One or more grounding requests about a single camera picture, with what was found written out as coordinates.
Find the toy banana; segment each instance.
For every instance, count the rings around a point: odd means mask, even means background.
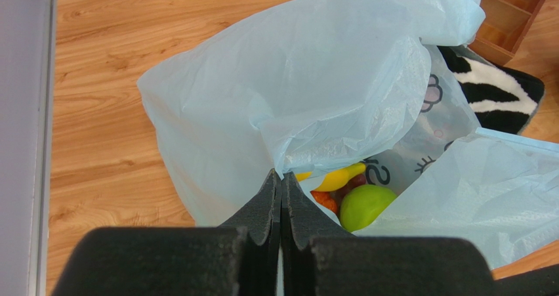
[[[364,173],[365,168],[366,166],[364,163],[355,163],[349,167],[332,171],[331,173],[326,174],[326,177],[324,177],[324,181],[322,182],[322,184],[314,190],[320,192],[336,191],[339,188],[345,186],[353,177]],[[300,182],[310,177],[310,175],[311,173],[299,173],[295,176]]]

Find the zebra print pillow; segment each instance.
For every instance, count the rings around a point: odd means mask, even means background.
[[[439,50],[482,127],[512,134],[524,130],[543,99],[540,79],[489,63],[464,47]]]

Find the wooden floor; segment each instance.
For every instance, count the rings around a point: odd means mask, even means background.
[[[58,0],[47,293],[89,230],[193,226],[175,194],[136,80],[227,26],[288,0]],[[509,64],[547,96],[528,137],[559,142],[559,0],[548,0]],[[550,245],[496,277],[559,263]]]

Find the wooden tray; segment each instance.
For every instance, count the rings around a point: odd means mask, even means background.
[[[486,19],[470,48],[499,65],[514,57],[545,0],[482,0]]]

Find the green apple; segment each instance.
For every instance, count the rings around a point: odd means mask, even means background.
[[[369,226],[394,200],[391,189],[365,184],[346,195],[340,207],[340,223],[345,230],[356,230]]]

